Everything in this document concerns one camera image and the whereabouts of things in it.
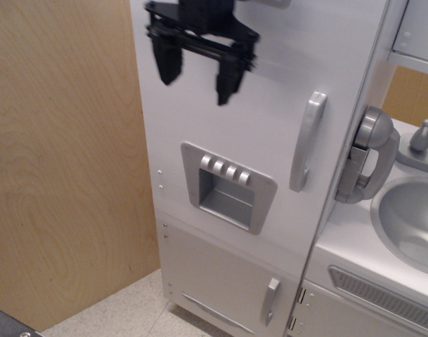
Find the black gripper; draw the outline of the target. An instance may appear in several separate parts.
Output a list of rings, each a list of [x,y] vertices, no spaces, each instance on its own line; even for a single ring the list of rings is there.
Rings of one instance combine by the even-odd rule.
[[[234,1],[149,1],[144,5],[150,15],[148,37],[165,85],[181,74],[186,49],[219,61],[218,106],[238,92],[245,70],[254,66],[259,34],[234,16],[234,8]]]

